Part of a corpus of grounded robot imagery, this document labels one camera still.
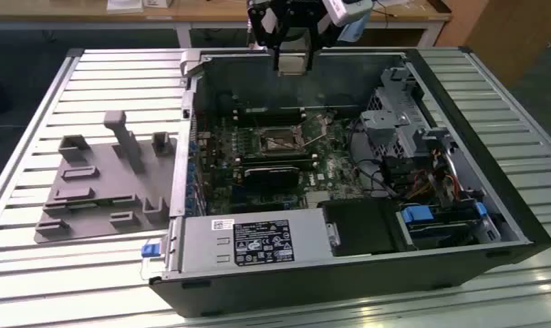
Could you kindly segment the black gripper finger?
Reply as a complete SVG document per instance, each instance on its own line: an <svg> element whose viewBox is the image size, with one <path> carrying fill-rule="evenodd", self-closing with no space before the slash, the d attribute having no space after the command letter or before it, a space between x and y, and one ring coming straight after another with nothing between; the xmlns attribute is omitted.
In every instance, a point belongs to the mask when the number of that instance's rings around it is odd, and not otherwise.
<svg viewBox="0 0 551 328"><path fill-rule="evenodd" d="M283 42L282 2L248 2L247 16L252 35L259 46L272 55L274 70L279 69L279 55Z"/></svg>
<svg viewBox="0 0 551 328"><path fill-rule="evenodd" d="M324 25L323 31L319 31L319 25L308 28L307 52L306 52L306 70L311 70L316 53L324 48L335 45L338 40L338 26L332 23Z"/></svg>

